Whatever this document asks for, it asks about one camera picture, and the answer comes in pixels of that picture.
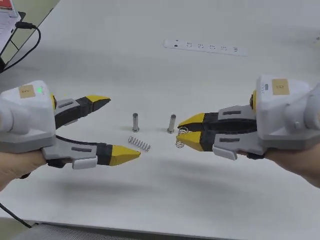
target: cable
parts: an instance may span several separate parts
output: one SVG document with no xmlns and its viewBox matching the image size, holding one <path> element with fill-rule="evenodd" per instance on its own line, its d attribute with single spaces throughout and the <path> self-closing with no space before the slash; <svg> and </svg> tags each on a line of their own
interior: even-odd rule
<svg viewBox="0 0 320 240">
<path fill-rule="evenodd" d="M 15 215 L 12 211 L 10 211 L 8 208 L 6 208 L 5 206 L 3 206 L 0 203 L 0 208 L 5 211 L 7 214 L 9 214 L 11 217 L 13 217 L 15 220 L 17 220 L 19 223 L 25 225 L 28 229 L 31 229 L 32 226 L 28 223 L 26 223 L 24 220 L 22 220 L 20 217 L 18 217 L 17 215 Z"/>
<path fill-rule="evenodd" d="M 34 45 L 33 48 L 31 48 L 29 51 L 27 51 L 26 54 L 23 55 L 19 60 L 17 60 L 16 62 L 12 63 L 10 66 L 6 67 L 2 72 L 7 71 L 10 68 L 12 68 L 15 65 L 17 65 L 18 63 L 20 63 L 23 59 L 26 58 L 26 56 L 28 56 L 33 50 L 35 50 L 38 47 L 38 45 L 39 45 L 39 43 L 41 41 L 41 31 L 36 25 L 33 25 L 32 23 L 24 22 L 24 21 L 19 21 L 19 22 L 17 22 L 15 24 L 15 27 L 17 29 L 35 29 L 38 32 L 38 40 L 37 40 L 37 42 L 36 42 L 36 44 Z"/>
<path fill-rule="evenodd" d="M 35 30 L 37 30 L 38 40 L 33 48 L 31 48 L 29 51 L 27 51 L 26 54 L 24 54 L 19 60 L 17 60 L 16 62 L 11 64 L 7 68 L 5 68 L 2 72 L 7 71 L 8 69 L 10 69 L 10 68 L 14 67 L 15 65 L 17 65 L 18 63 L 20 63 L 23 59 L 25 59 L 26 56 L 28 56 L 33 50 L 35 50 L 38 47 L 40 40 L 41 40 L 41 31 L 39 30 L 39 28 L 36 25 L 33 25 L 32 23 L 24 22 L 24 21 L 19 21 L 15 24 L 15 27 L 17 29 L 35 29 Z M 8 208 L 6 208 L 2 203 L 0 203 L 0 208 L 3 211 L 5 211 L 7 214 L 9 214 L 11 217 L 13 217 L 15 220 L 17 220 L 19 223 L 23 224 L 24 226 L 26 226 L 29 229 L 32 228 L 32 226 L 30 224 L 26 223 L 20 217 L 15 215 L 12 211 L 10 211 Z"/>
</svg>

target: spring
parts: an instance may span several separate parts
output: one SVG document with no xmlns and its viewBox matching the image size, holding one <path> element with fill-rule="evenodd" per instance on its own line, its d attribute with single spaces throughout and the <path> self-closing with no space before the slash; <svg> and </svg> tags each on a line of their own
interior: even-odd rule
<svg viewBox="0 0 320 240">
<path fill-rule="evenodd" d="M 178 136 L 179 135 L 181 135 L 181 134 L 187 134 L 189 132 L 189 129 L 188 128 L 186 128 L 186 127 L 180 127 L 179 128 L 179 131 L 178 131 Z M 175 146 L 178 148 L 178 149 L 181 149 L 181 148 L 183 148 L 184 146 L 185 146 L 185 144 L 183 143 L 183 142 L 181 142 L 181 141 L 176 141 L 175 142 Z"/>
<path fill-rule="evenodd" d="M 139 140 L 138 138 L 136 137 L 133 137 L 133 136 L 130 136 L 129 139 L 128 139 L 128 142 L 137 146 L 138 148 L 144 150 L 145 152 L 149 152 L 150 148 L 151 148 L 151 145 L 146 143 L 146 142 L 143 142 L 141 140 Z"/>
</svg>

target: white table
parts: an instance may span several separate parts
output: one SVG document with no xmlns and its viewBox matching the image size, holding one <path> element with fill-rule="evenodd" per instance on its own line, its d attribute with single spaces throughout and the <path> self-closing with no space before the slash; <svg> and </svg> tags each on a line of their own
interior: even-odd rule
<svg viewBox="0 0 320 240">
<path fill-rule="evenodd" d="M 137 112 L 140 132 L 134 136 L 152 144 L 151 150 L 117 167 L 44 166 L 12 182 L 0 201 L 37 222 L 249 240 L 317 239 L 319 189 L 268 160 L 233 162 L 178 149 L 176 135 L 166 128 L 172 113 L 178 123 L 248 104 L 260 74 L 319 81 L 320 48 L 313 41 L 320 2 L 85 2 L 58 4 L 41 26 L 38 49 L 0 75 L 1 90 L 44 80 L 57 98 L 111 97 L 59 134 L 130 147 Z M 175 38 L 242 46 L 248 57 L 163 48 L 164 39 Z M 7 215 L 0 211 L 0 217 Z"/>
</svg>

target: metal pin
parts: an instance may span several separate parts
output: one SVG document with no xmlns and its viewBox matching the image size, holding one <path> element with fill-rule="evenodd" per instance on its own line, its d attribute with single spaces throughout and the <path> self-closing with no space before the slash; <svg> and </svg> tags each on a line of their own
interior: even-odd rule
<svg viewBox="0 0 320 240">
<path fill-rule="evenodd" d="M 133 128 L 132 128 L 132 131 L 134 133 L 137 133 L 139 132 L 139 126 L 138 126 L 138 113 L 134 113 L 132 114 L 132 117 L 133 117 Z"/>
<path fill-rule="evenodd" d="M 170 123 L 169 123 L 169 127 L 166 130 L 169 134 L 172 134 L 175 131 L 175 122 L 176 122 L 176 115 L 172 114 L 170 117 Z"/>
</svg>

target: white power strip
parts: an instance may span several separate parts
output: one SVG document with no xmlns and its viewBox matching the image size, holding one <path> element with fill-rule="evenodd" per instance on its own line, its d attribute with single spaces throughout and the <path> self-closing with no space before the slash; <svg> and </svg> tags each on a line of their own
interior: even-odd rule
<svg viewBox="0 0 320 240">
<path fill-rule="evenodd" d="M 163 46 L 169 49 L 198 51 L 212 54 L 227 54 L 243 57 L 248 56 L 246 49 L 228 45 L 204 44 L 182 40 L 164 40 Z"/>
</svg>

